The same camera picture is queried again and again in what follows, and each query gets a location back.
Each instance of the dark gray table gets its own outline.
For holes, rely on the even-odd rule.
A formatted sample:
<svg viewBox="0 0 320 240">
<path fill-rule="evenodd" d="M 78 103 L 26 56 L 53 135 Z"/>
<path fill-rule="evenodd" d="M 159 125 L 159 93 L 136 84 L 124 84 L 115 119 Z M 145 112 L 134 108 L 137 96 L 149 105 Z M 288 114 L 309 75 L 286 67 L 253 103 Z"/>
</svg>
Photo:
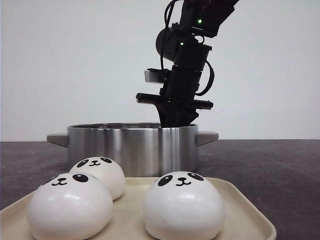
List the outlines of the dark gray table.
<svg viewBox="0 0 320 240">
<path fill-rule="evenodd" d="M 1 209 L 67 171 L 47 142 L 1 143 Z M 320 140 L 218 140 L 200 148 L 198 173 L 234 184 L 279 240 L 320 240 Z"/>
</svg>

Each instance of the stainless steel pot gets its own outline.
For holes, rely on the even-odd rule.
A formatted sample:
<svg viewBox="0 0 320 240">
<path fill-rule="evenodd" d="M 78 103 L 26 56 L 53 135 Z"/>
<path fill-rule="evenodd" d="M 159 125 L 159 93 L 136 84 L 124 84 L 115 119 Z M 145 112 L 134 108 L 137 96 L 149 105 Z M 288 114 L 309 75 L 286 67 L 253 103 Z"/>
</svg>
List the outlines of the stainless steel pot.
<svg viewBox="0 0 320 240">
<path fill-rule="evenodd" d="M 173 171 L 194 171 L 198 147 L 219 138 L 198 132 L 198 126 L 161 128 L 159 123 L 101 123 L 72 125 L 67 134 L 47 141 L 67 148 L 69 169 L 82 159 L 104 156 L 115 160 L 126 177 L 158 177 Z"/>
</svg>

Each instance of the white backdrop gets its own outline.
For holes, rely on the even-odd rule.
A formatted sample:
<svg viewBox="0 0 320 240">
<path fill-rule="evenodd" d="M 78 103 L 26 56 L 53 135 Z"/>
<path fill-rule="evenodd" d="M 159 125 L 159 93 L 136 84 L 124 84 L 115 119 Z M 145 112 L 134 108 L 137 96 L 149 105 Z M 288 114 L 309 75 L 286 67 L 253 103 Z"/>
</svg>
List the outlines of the white backdrop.
<svg viewBox="0 0 320 240">
<path fill-rule="evenodd" d="M 158 122 L 156 108 L 135 96 L 159 93 L 144 70 L 160 67 L 155 41 L 168 2 L 2 0 L 1 140 Z M 320 139 L 319 12 L 319 0 L 240 0 L 205 42 L 215 81 L 197 99 L 214 107 L 199 111 L 199 128 L 220 139 Z M 206 67 L 200 90 L 208 77 Z"/>
</svg>

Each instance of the beige tray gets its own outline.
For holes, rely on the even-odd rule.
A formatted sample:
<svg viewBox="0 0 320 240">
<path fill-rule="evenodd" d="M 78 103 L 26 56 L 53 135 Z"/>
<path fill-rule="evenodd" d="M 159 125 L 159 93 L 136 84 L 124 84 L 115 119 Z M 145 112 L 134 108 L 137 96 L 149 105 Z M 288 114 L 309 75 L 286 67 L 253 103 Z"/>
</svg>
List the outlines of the beige tray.
<svg viewBox="0 0 320 240">
<path fill-rule="evenodd" d="M 144 228 L 142 205 L 155 177 L 127 178 L 125 193 L 114 202 L 111 221 L 90 240 L 154 240 Z M 274 240 L 276 229 L 231 183 L 208 179 L 221 194 L 226 210 L 223 230 L 214 240 Z M 1 240 L 33 240 L 26 219 L 32 193 L 1 211 Z"/>
</svg>

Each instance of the tray rim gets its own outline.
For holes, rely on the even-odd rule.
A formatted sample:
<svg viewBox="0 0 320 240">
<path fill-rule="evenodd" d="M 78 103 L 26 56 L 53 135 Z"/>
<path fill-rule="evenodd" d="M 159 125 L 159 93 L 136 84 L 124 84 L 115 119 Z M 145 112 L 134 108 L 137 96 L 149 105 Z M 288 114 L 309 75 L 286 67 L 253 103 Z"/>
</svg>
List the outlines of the tray rim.
<svg viewBox="0 0 320 240">
<path fill-rule="evenodd" d="M 226 185 L 229 185 L 234 191 L 236 191 L 238 194 L 241 195 L 241 197 L 244 199 L 244 201 L 246 203 L 248 203 L 252 208 L 253 210 L 255 211 L 256 214 L 258 214 L 266 223 L 267 225 L 269 226 L 269 228 L 271 229 L 271 235 L 266 239 L 266 240 L 275 240 L 277 238 L 277 230 L 275 228 L 275 226 L 272 224 L 272 222 L 270 222 L 270 220 L 265 216 L 263 215 L 262 212 L 260 212 L 256 206 L 238 189 L 236 188 L 235 185 L 233 185 L 231 182 L 229 181 L 226 181 L 226 180 L 223 180 L 223 179 L 220 179 L 220 178 L 215 178 L 215 177 L 205 177 L 207 180 L 215 180 L 215 181 L 220 181 L 220 182 L 223 182 L 224 184 Z M 140 181 L 143 181 L 143 180 L 157 180 L 159 179 L 159 177 L 126 177 L 125 178 L 126 180 L 140 180 Z M 10 204 L 9 206 L 5 207 L 4 209 L 2 209 L 0 211 L 0 217 L 3 215 L 3 214 L 6 214 L 7 211 L 10 211 L 10 209 L 12 207 L 14 207 L 15 205 L 18 205 L 20 202 L 23 202 L 25 199 L 29 198 L 35 191 L 32 191 L 31 193 L 25 195 L 24 197 L 20 198 L 19 200 L 15 201 L 14 203 Z"/>
</svg>

